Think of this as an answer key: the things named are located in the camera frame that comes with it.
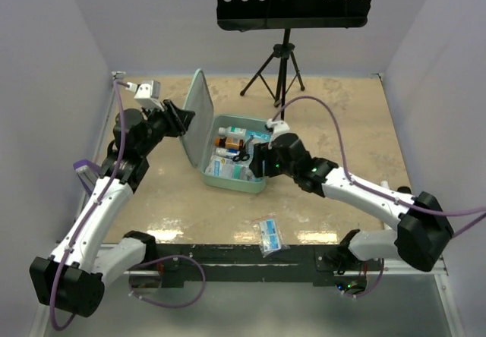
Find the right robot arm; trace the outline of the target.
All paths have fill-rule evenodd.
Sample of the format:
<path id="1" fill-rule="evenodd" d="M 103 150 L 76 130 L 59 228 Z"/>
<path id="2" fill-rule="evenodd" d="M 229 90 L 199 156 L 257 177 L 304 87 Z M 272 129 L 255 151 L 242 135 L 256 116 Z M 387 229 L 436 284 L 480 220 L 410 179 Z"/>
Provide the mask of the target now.
<path id="1" fill-rule="evenodd" d="M 287 175 L 303 191 L 353 206 L 387 225 L 381 231 L 350 231 L 327 255 L 340 270 L 354 271 L 372 259 L 394 259 L 429 272 L 453 236 L 434 196 L 359 181 L 337 163 L 313 157 L 293 133 L 256 144 L 250 169 L 258 178 Z"/>

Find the white blue bandage roll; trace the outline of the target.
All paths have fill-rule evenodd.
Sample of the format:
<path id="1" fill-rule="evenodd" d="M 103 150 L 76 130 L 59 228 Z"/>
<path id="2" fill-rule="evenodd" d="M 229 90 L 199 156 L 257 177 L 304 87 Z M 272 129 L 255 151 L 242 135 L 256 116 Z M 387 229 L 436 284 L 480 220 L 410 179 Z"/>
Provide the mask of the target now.
<path id="1" fill-rule="evenodd" d="M 233 159 L 235 156 L 239 154 L 239 151 L 217 147 L 215 149 L 215 154 L 223 158 Z"/>

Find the white gauze dressing packet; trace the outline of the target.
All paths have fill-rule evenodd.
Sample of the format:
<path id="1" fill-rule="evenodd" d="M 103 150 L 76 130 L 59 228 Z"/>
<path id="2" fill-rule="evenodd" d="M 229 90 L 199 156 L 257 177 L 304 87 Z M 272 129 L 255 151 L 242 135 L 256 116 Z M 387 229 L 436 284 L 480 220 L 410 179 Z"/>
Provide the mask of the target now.
<path id="1" fill-rule="evenodd" d="M 245 166 L 239 165 L 238 163 L 233 162 L 231 159 L 226 159 L 216 155 L 211 156 L 205 173 L 218 178 L 238 180 L 247 179 L 247 170 Z"/>

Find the light blue foil pouch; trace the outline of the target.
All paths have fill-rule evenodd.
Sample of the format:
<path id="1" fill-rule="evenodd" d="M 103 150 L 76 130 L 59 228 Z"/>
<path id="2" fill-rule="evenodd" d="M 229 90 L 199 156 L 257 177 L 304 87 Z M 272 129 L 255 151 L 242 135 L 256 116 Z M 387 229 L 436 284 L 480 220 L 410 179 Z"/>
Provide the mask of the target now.
<path id="1" fill-rule="evenodd" d="M 270 138 L 271 135 L 268 133 L 246 130 L 245 146 L 250 147 L 259 143 L 268 143 L 270 141 Z"/>

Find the teal header clear packet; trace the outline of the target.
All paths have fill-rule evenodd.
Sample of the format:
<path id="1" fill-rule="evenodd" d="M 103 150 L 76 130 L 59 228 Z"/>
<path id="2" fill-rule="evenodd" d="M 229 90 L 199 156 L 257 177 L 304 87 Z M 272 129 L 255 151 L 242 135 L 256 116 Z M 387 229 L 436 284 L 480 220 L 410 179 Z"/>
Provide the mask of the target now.
<path id="1" fill-rule="evenodd" d="M 246 165 L 234 165 L 232 178 L 241 181 L 257 182 L 254 173 Z"/>

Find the brown bottle orange cap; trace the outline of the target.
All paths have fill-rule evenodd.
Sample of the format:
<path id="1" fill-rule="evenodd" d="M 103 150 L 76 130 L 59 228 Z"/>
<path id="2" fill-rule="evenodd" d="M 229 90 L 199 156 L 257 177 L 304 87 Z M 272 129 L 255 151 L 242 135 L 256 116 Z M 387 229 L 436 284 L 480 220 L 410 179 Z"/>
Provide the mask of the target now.
<path id="1" fill-rule="evenodd" d="M 229 150 L 239 151 L 244 146 L 244 141 L 235 137 L 217 137 L 215 145 Z"/>

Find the white plastic bottle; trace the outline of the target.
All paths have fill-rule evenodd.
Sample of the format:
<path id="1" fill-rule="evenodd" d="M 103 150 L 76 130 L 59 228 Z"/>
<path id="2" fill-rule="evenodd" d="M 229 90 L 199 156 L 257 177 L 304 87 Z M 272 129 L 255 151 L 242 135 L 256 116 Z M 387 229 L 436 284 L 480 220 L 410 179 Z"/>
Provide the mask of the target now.
<path id="1" fill-rule="evenodd" d="M 245 139 L 247 130 L 244 128 L 238 127 L 227 127 L 227 128 L 219 128 L 218 135 L 221 137 L 234 137 L 238 139 Z"/>

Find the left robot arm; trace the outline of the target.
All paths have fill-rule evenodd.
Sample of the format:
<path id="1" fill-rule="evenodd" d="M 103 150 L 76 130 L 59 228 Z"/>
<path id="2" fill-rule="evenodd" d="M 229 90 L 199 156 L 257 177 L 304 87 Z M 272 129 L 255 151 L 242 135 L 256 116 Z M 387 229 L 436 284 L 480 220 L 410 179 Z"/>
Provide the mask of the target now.
<path id="1" fill-rule="evenodd" d="M 89 317 L 105 290 L 126 270 L 149 270 L 156 265 L 155 238 L 130 231 L 103 257 L 102 242 L 125 204 L 147 173 L 150 152 L 165 137 L 181 137 L 195 112 L 166 99 L 154 109 L 126 109 L 117 114 L 113 140 L 99 170 L 92 194 L 69 233 L 47 258 L 36 257 L 30 277 L 38 301 L 51 313 L 63 310 Z"/>

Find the mint green medicine case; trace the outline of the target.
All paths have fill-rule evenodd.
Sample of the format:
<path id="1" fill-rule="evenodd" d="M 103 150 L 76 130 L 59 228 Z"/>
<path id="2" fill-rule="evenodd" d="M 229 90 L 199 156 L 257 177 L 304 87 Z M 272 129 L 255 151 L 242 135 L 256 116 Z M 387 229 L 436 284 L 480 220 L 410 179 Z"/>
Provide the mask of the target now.
<path id="1" fill-rule="evenodd" d="M 258 194 L 266 187 L 249 169 L 254 146 L 267 142 L 266 122 L 239 115 L 215 115 L 213 100 L 202 69 L 197 69 L 189 87 L 184 110 L 194 113 L 181 137 L 191 165 L 200 170 L 205 184 L 232 191 Z"/>

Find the black handled scissors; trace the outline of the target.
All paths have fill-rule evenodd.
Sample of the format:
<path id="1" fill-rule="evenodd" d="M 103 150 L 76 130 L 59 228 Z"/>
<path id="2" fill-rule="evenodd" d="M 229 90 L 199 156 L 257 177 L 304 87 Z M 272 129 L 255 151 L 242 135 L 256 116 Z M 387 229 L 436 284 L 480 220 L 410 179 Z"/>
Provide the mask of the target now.
<path id="1" fill-rule="evenodd" d="M 238 152 L 238 155 L 233 156 L 232 160 L 234 162 L 244 162 L 250 159 L 250 154 L 248 152 L 249 149 L 249 144 L 252 142 L 254 139 L 253 136 L 250 136 L 242 145 L 241 149 Z"/>

